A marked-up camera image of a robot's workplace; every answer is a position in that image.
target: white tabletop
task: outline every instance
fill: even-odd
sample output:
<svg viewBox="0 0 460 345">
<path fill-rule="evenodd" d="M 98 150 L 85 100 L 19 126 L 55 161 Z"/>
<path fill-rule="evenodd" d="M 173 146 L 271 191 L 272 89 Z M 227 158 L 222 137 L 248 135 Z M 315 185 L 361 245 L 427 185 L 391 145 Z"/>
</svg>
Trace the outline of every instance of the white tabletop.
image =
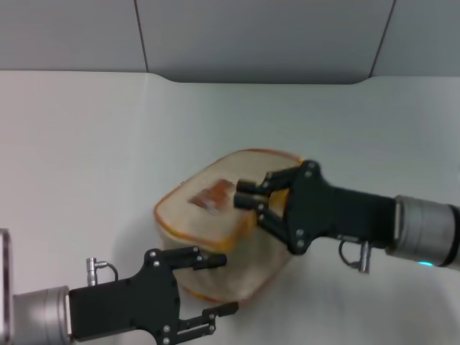
<svg viewBox="0 0 460 345">
<path fill-rule="evenodd" d="M 11 229 L 15 291 L 82 287 L 90 256 L 133 275 L 159 246 L 153 205 L 241 148 L 315 158 L 345 188 L 459 205 L 459 109 L 460 78 L 270 86 L 0 72 L 0 226 Z M 374 250 L 365 277 L 343 265 L 338 244 L 315 241 L 193 344 L 459 343 L 460 273 Z M 182 317 L 206 306 L 182 296 Z M 142 331 L 99 342 L 154 344 Z"/>
</svg>

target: cable connector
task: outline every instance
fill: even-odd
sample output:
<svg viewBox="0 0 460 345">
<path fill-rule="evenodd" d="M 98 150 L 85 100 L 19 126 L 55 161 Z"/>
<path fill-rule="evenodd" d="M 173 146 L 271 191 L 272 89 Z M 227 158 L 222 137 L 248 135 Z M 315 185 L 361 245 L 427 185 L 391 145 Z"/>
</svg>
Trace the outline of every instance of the cable connector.
<svg viewBox="0 0 460 345">
<path fill-rule="evenodd" d="M 86 279 L 87 279 L 88 286 L 95 286 L 98 284 L 98 274 L 96 270 L 98 268 L 105 268 L 105 267 L 110 267 L 112 271 L 114 271 L 115 281 L 117 281 L 118 271 L 116 270 L 115 266 L 113 266 L 111 263 L 107 261 L 97 261 L 95 257 L 89 257 L 88 259 L 86 259 L 86 272 L 88 273 Z"/>
<path fill-rule="evenodd" d="M 371 257 L 372 246 L 368 241 L 363 241 L 361 243 L 361 252 L 359 256 L 359 261 L 349 262 L 343 253 L 343 247 L 346 241 L 342 240 L 339 245 L 339 256 L 345 265 L 348 267 L 358 270 L 359 273 L 369 274 L 369 261 Z"/>
</svg>

